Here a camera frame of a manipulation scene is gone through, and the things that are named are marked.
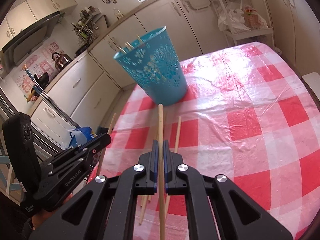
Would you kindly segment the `person left hand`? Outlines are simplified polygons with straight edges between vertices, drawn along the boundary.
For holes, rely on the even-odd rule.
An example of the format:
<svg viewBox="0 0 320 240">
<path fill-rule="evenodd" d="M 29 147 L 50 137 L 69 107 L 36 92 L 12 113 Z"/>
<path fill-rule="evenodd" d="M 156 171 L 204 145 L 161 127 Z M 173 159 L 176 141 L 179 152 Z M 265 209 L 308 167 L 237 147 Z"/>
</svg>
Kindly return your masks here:
<svg viewBox="0 0 320 240">
<path fill-rule="evenodd" d="M 59 210 L 59 208 L 54 211 L 41 210 L 40 212 L 35 214 L 31 218 L 31 222 L 33 224 L 33 230 L 36 230 L 37 228 L 39 228 L 48 218 L 52 217 L 52 215 L 56 213 L 57 210 Z"/>
</svg>

